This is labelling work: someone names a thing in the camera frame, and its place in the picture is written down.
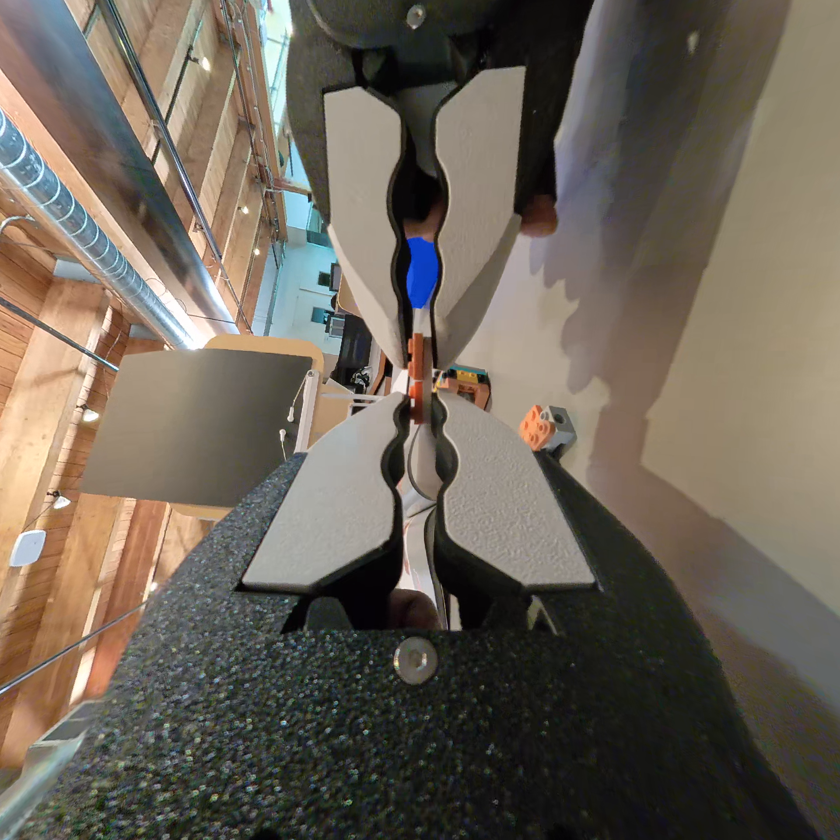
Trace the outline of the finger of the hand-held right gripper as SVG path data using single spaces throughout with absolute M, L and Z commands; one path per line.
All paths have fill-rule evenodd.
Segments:
M 395 368 L 406 368 L 392 187 L 403 157 L 403 122 L 362 87 L 324 95 L 328 232 L 360 315 Z
M 434 152 L 447 207 L 436 235 L 435 364 L 448 367 L 480 326 L 521 227 L 515 210 L 526 68 L 479 72 L 437 109 Z

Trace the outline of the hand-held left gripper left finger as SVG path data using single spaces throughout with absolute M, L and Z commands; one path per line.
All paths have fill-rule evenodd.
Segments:
M 241 579 L 250 592 L 337 599 L 356 629 L 384 629 L 403 567 L 409 402 L 395 392 L 310 447 Z

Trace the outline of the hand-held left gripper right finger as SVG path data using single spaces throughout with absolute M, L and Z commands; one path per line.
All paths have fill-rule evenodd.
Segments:
M 532 598 L 596 587 L 544 470 L 507 425 L 457 395 L 433 403 L 435 467 L 442 486 L 434 524 L 434 569 L 455 598 L 461 629 L 523 626 Z

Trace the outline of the small orange toy brick assembly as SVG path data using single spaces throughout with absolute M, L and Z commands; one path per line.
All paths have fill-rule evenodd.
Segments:
M 545 452 L 560 459 L 575 443 L 570 415 L 557 406 L 533 405 L 521 420 L 519 437 L 532 452 Z

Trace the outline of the blue plastic bin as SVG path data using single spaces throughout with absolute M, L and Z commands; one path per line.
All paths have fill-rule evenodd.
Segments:
M 406 274 L 406 291 L 413 309 L 429 305 L 438 283 L 439 263 L 435 245 L 421 237 L 407 240 L 410 263 Z

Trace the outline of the grey desk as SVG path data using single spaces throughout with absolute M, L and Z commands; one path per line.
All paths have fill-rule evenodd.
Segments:
M 595 2 L 556 146 L 459 357 L 703 625 L 773 770 L 838 838 L 838 2 Z

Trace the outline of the person's right hand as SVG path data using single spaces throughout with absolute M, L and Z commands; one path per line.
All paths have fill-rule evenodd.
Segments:
M 552 194 L 537 194 L 528 201 L 521 214 L 521 235 L 527 238 L 547 238 L 558 227 L 556 199 Z

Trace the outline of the curved plywood board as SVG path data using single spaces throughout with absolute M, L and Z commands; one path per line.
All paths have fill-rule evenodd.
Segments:
M 338 309 L 341 310 L 342 313 L 345 315 L 352 315 L 357 318 L 364 320 L 364 316 L 361 313 L 358 305 L 355 302 L 353 297 L 352 290 L 350 288 L 350 283 L 347 281 L 346 277 L 344 276 L 343 270 L 340 266 L 337 267 L 337 278 L 338 278 L 338 287 L 337 287 L 337 306 Z

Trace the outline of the multicoloured toy brick model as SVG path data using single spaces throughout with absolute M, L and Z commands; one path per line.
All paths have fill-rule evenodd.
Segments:
M 491 396 L 489 373 L 485 369 L 454 364 L 437 372 L 434 392 L 456 394 L 486 412 Z

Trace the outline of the monitor with white stand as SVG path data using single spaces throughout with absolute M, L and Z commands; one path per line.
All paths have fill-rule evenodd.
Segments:
M 305 451 L 324 367 L 302 339 L 219 335 L 122 362 L 80 481 L 89 495 L 227 511 Z

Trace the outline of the dark ceiling pipe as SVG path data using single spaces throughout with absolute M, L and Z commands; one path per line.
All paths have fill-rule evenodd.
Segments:
M 2 106 L 144 279 L 200 334 L 237 333 L 65 2 L 2 2 Z

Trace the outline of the large spiral metal duct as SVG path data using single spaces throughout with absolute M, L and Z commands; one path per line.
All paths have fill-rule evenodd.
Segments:
M 44 158 L 1 111 L 2 187 L 19 196 L 29 215 L 160 340 L 177 350 L 196 350 L 190 330 L 165 306 L 118 246 L 75 198 Z

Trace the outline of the white wall access point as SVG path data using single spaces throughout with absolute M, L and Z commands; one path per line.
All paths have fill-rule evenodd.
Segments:
M 45 543 L 46 530 L 38 528 L 21 532 L 9 554 L 9 567 L 21 569 L 36 563 L 43 552 Z

